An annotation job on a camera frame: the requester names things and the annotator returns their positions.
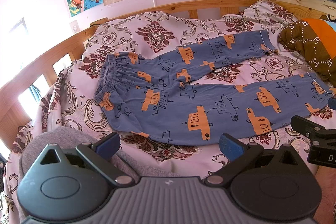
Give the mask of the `blue pants with orange cars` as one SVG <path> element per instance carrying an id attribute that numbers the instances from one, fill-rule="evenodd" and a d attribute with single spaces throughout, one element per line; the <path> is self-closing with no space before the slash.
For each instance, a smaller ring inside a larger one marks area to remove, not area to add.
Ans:
<path id="1" fill-rule="evenodd" d="M 94 98 L 111 128 L 162 143 L 208 145 L 223 133 L 267 134 L 323 109 L 333 90 L 314 73 L 244 85 L 197 84 L 215 69 L 273 53 L 266 31 L 219 36 L 146 59 L 109 54 Z"/>

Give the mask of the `brown orange patterned pillow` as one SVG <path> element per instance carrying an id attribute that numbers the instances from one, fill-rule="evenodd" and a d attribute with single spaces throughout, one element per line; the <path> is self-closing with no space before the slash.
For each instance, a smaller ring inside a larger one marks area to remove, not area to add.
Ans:
<path id="1" fill-rule="evenodd" d="M 335 85 L 335 22 L 298 20 L 280 32 L 278 42 L 299 52 L 324 81 Z"/>

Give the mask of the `wooden bed frame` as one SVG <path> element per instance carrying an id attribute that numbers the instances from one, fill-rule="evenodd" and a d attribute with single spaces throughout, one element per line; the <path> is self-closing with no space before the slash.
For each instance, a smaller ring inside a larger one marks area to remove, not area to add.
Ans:
<path id="1" fill-rule="evenodd" d="M 145 9 L 145 12 L 163 11 L 168 14 L 187 11 L 189 18 L 197 19 L 198 10 L 220 10 L 222 16 L 238 14 L 240 8 L 248 7 L 258 0 L 193 0 L 170 3 Z M 327 0 L 268 0 L 287 9 L 297 18 L 315 18 L 322 15 L 335 16 L 335 2 Z M 49 86 L 52 86 L 58 75 L 54 70 L 54 64 L 68 55 L 72 61 L 79 59 L 85 51 L 84 43 L 92 38 L 98 26 L 109 21 L 102 18 L 91 23 L 90 26 L 71 36 L 50 50 L 43 53 L 25 68 L 23 68 L 10 82 L 1 87 L 1 141 L 11 149 L 19 127 L 31 121 L 31 118 L 18 101 L 26 89 L 28 89 L 40 76 L 44 76 Z"/>

